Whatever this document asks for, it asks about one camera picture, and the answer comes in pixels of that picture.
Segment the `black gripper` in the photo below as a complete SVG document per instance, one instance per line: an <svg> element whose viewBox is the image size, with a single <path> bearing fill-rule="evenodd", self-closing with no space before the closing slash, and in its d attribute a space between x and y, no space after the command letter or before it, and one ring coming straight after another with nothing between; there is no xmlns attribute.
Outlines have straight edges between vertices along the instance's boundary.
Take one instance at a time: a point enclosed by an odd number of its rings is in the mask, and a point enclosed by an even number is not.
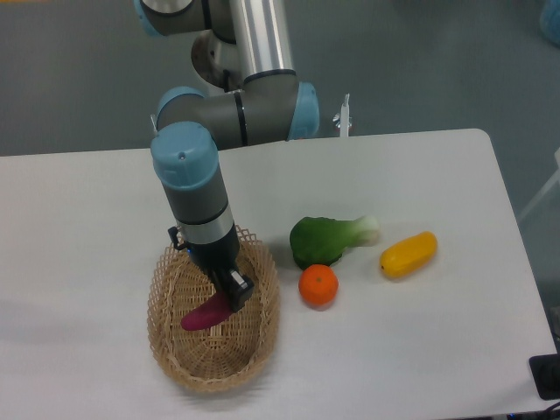
<svg viewBox="0 0 560 420"><path fill-rule="evenodd" d="M215 306L222 312L238 312L252 297L254 282L243 275L235 259L240 245L235 227L217 241L196 244L179 239L179 229L170 227L168 235L177 251L185 251L191 260L213 282L217 297Z"/></svg>

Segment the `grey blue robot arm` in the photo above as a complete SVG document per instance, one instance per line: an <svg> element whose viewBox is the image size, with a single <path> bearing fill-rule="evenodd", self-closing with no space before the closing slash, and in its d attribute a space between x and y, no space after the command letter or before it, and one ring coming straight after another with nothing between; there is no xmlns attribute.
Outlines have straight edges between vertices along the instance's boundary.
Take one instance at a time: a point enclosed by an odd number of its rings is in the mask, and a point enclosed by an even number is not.
<svg viewBox="0 0 560 420"><path fill-rule="evenodd" d="M192 64L220 93L166 92L152 119L150 153L176 221L169 231L175 249L188 251L220 303L238 312L254 284L236 265L239 241L218 154L312 137L316 90L294 69L280 1L138 1L135 9L149 34L197 32L206 45Z"/></svg>

